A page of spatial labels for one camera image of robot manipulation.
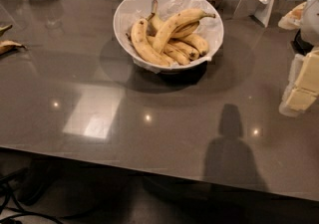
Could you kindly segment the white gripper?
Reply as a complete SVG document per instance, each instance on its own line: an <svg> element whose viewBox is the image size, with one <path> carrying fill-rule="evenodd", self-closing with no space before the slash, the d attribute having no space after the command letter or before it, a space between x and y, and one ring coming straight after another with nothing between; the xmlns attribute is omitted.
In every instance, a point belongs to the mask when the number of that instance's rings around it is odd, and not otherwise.
<svg viewBox="0 0 319 224"><path fill-rule="evenodd" d="M319 93L319 0L306 0L284 15L278 26L297 30L292 42L296 54L289 82L298 89Z"/></svg>

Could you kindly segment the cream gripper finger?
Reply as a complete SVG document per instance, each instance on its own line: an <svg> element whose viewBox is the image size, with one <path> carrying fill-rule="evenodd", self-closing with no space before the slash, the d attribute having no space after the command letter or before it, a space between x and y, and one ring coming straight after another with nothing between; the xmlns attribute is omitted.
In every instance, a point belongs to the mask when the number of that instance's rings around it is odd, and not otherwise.
<svg viewBox="0 0 319 224"><path fill-rule="evenodd" d="M279 105L279 112L289 117L298 117L305 113L317 100L317 96L304 89L288 85Z"/></svg>

